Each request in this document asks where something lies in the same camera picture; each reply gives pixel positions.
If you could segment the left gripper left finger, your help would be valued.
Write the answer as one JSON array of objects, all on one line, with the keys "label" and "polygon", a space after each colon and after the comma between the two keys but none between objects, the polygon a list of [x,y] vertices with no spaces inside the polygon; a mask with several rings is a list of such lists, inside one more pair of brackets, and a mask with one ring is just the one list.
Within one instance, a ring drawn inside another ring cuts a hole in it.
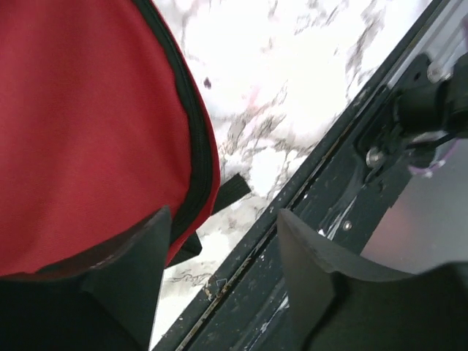
[{"label": "left gripper left finger", "polygon": [[149,350],[168,207],[36,273],[1,278],[2,350]]}]

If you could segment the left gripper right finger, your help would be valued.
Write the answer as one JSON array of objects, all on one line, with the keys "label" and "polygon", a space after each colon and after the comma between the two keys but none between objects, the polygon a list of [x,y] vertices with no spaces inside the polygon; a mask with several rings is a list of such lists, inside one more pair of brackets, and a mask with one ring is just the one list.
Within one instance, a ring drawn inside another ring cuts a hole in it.
[{"label": "left gripper right finger", "polygon": [[278,213],[300,350],[465,350],[467,264],[410,274],[374,263]]}]

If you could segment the red student backpack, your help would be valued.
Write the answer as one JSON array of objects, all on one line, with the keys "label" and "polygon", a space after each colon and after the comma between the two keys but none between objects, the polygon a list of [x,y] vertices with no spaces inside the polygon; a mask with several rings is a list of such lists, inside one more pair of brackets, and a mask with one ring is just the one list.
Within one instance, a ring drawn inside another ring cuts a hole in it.
[{"label": "red student backpack", "polygon": [[249,193],[152,1],[1,3],[1,275],[83,262],[160,208],[167,265]]}]

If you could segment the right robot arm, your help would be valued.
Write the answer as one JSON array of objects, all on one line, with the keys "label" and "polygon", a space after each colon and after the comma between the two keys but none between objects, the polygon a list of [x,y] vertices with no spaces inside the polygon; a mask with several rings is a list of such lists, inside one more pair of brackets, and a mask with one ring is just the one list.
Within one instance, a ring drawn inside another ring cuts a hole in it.
[{"label": "right robot arm", "polygon": [[447,80],[403,90],[396,98],[397,122],[408,134],[443,131],[467,138],[467,54]]}]

